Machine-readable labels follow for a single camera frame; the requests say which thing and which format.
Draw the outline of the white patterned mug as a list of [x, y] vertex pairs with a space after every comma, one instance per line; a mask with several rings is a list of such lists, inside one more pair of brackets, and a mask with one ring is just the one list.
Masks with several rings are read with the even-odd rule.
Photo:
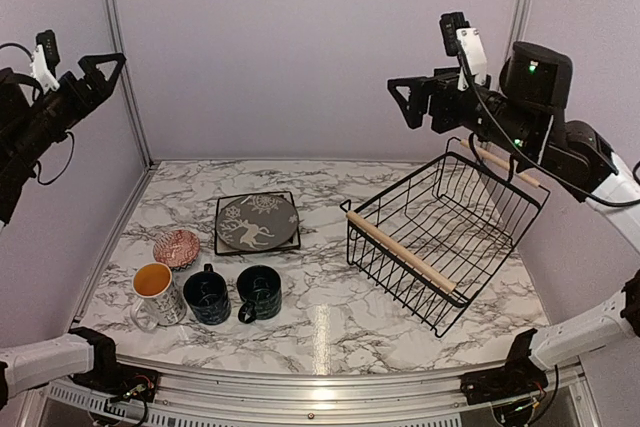
[[132, 287], [137, 300], [130, 308], [130, 317], [141, 331], [177, 325], [186, 316], [186, 303], [167, 265], [154, 262], [141, 267], [132, 279]]

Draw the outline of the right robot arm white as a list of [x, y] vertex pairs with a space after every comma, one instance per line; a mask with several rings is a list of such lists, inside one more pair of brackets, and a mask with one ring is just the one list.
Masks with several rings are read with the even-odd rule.
[[416, 129], [429, 117], [438, 133], [463, 127], [479, 161], [495, 159], [479, 146], [487, 141], [505, 152], [503, 164], [511, 176], [539, 172], [601, 215], [601, 224], [612, 228], [618, 240], [593, 227], [581, 232], [571, 225], [554, 244], [581, 248], [581, 253], [563, 257], [575, 266], [593, 268], [590, 279], [603, 279], [606, 269], [615, 265], [620, 258], [615, 248], [626, 255], [638, 252], [639, 176], [594, 127], [566, 119], [572, 60], [541, 45], [516, 42], [498, 89], [492, 89], [480, 47], [458, 40], [449, 53], [457, 57], [458, 67], [388, 80], [387, 89], [407, 125]]

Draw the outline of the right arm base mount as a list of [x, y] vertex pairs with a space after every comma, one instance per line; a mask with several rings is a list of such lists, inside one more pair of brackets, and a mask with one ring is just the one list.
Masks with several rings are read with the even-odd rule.
[[524, 395], [548, 386], [545, 370], [531, 360], [531, 343], [536, 333], [532, 328], [518, 334], [502, 366], [467, 372], [460, 377], [460, 391], [469, 405]]

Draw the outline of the dark green mug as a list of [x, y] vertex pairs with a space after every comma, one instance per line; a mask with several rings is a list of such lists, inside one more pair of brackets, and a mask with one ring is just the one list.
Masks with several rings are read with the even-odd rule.
[[271, 319], [281, 310], [281, 277], [269, 266], [254, 265], [243, 270], [236, 289], [242, 301], [237, 317], [243, 324]]

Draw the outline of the dark blue mug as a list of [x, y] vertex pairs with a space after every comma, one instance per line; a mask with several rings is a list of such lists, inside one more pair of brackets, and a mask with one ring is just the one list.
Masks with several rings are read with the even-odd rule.
[[225, 279], [206, 263], [202, 271], [191, 275], [183, 286], [183, 296], [199, 323], [219, 325], [231, 314]]

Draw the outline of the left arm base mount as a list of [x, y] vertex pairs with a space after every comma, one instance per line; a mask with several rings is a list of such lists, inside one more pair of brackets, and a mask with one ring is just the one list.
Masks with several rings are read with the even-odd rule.
[[94, 354], [89, 372], [70, 376], [75, 384], [109, 394], [114, 402], [136, 399], [151, 403], [154, 400], [159, 379], [156, 370], [120, 363], [114, 340], [102, 333], [87, 327], [72, 328], [69, 333], [86, 340]]

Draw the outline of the red white patterned bowl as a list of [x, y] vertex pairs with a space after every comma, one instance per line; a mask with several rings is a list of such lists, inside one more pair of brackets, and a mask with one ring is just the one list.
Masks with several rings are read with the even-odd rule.
[[154, 260], [179, 271], [190, 267], [200, 252], [200, 240], [191, 231], [177, 229], [164, 233], [154, 244]]

